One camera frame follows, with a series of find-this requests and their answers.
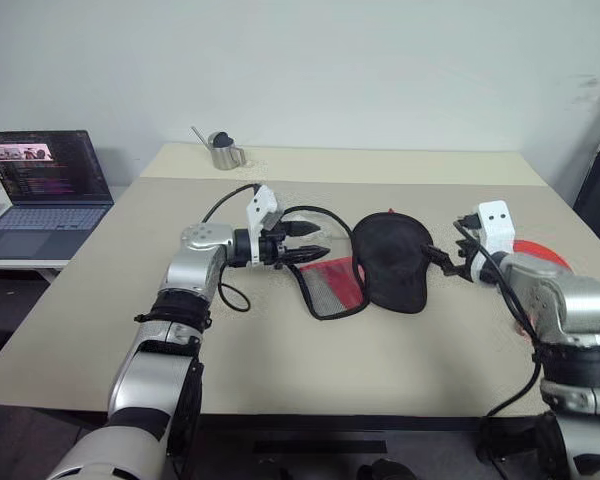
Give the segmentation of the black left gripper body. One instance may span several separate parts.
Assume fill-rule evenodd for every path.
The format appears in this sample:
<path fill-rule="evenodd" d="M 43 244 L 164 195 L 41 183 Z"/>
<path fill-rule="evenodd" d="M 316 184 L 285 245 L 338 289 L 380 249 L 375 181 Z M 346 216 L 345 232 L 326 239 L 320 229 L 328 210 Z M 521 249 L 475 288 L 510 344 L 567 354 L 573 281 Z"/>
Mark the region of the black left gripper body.
<path fill-rule="evenodd" d="M 266 266 L 281 268 L 292 261 L 284 245 L 292 230 L 291 221 L 280 221 L 271 229 L 263 229 L 259 235 L 259 260 Z"/>

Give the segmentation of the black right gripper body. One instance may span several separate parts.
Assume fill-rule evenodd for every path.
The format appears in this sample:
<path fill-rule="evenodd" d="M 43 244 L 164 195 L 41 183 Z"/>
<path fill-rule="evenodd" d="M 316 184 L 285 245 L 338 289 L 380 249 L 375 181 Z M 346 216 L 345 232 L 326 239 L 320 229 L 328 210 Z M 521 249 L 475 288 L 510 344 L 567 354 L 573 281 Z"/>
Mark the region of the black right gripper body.
<path fill-rule="evenodd" d="M 456 241 L 458 246 L 458 256 L 463 260 L 460 265 L 467 265 L 471 268 L 471 279 L 466 281 L 479 281 L 481 264 L 478 262 L 480 255 L 479 242 L 473 238 L 464 238 Z"/>

